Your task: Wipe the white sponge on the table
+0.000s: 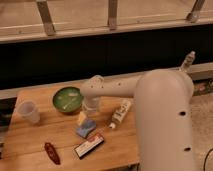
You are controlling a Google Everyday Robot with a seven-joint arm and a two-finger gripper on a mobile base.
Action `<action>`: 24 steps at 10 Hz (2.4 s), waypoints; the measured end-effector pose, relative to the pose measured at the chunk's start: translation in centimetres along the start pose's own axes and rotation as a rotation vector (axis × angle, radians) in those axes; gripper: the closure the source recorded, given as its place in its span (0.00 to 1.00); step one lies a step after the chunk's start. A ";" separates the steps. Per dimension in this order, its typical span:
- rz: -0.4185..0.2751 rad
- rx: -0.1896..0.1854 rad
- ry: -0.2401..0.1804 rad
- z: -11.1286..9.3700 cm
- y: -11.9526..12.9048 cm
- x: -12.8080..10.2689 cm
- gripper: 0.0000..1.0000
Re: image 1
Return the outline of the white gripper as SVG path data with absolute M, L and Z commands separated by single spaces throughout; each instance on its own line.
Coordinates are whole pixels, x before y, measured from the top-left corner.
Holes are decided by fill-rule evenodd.
M 84 98 L 82 102 L 82 109 L 87 115 L 96 113 L 99 110 L 99 102 L 99 97 Z M 87 115 L 84 112 L 80 112 L 78 115 L 77 124 L 79 126 L 81 126 L 87 120 Z

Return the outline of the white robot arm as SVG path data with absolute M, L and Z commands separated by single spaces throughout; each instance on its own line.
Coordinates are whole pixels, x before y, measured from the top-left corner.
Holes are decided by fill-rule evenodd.
M 134 100 L 139 171 L 197 171 L 190 117 L 193 91 L 190 76 L 171 69 L 110 82 L 94 76 L 80 88 L 88 111 L 98 108 L 102 96 Z

